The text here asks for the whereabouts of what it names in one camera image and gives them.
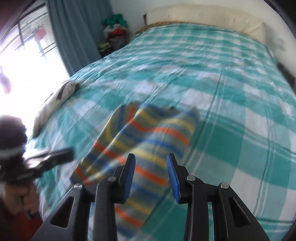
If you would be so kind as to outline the person's left hand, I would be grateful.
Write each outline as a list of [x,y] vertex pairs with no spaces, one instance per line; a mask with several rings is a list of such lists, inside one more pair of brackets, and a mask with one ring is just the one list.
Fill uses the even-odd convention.
[[1,199],[12,215],[21,212],[35,215],[39,210],[39,196],[33,182],[25,186],[4,185]]

